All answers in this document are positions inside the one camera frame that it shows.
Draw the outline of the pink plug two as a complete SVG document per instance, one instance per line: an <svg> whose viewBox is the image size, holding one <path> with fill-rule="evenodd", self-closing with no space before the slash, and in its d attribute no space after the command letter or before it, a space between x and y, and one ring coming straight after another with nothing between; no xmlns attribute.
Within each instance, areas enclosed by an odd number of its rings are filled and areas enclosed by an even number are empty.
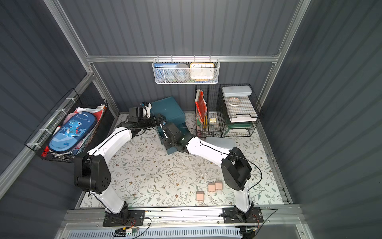
<svg viewBox="0 0 382 239"><path fill-rule="evenodd" d="M223 182L222 181L215 181L215 189L216 189L216 191L221 191L223 189Z"/></svg>

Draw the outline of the teal drawer cabinet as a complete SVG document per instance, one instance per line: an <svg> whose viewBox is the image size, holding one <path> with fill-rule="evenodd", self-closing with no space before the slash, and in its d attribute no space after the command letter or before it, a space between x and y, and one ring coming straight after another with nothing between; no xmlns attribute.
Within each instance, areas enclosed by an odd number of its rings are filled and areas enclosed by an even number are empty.
<svg viewBox="0 0 382 239"><path fill-rule="evenodd" d="M186 131L186 115L178 105L174 97L164 98L151 103L151 116L163 115L166 121L174 123L176 126L182 126L181 131Z"/></svg>

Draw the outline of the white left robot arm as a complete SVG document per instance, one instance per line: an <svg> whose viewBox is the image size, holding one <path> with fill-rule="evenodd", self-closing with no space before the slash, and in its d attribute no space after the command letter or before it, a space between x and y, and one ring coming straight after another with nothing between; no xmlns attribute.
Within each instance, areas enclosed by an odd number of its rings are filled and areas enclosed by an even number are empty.
<svg viewBox="0 0 382 239"><path fill-rule="evenodd" d="M127 121L118 124L113 133L99 145L75 157L75 186L95 196L109 214L121 214L127 206L111 185L108 164L115 153L128 141L139 135L142 130L159 126L164 120L163 115L157 114L149 118L128 118Z"/></svg>

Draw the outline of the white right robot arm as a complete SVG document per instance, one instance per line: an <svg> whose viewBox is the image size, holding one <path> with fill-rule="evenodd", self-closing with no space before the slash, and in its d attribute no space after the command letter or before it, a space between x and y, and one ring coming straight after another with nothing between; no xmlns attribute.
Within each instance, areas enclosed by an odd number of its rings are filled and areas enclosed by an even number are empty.
<svg viewBox="0 0 382 239"><path fill-rule="evenodd" d="M160 127L165 138L177 151L202 157L219 166L225 184L234 191L236 209L242 213L250 210L252 202L247 182L251 178L252 167L239 148L215 146L192 133L183 133L170 122L164 121Z"/></svg>

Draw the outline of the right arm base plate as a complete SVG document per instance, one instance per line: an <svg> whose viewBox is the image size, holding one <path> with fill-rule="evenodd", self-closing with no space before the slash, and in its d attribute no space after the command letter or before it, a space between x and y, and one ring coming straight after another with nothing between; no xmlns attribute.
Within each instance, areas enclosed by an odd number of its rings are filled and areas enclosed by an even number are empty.
<svg viewBox="0 0 382 239"><path fill-rule="evenodd" d="M236 207L223 208L220 214L226 224L236 223L262 223L263 213L260 207L251 206L247 212L242 212Z"/></svg>

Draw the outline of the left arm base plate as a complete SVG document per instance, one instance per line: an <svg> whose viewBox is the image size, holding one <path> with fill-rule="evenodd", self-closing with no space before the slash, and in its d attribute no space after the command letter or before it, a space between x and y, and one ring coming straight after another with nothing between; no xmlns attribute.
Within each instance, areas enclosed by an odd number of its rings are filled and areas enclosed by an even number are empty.
<svg viewBox="0 0 382 239"><path fill-rule="evenodd" d="M122 211L119 214L105 213L103 227L142 226L145 218L144 210Z"/></svg>

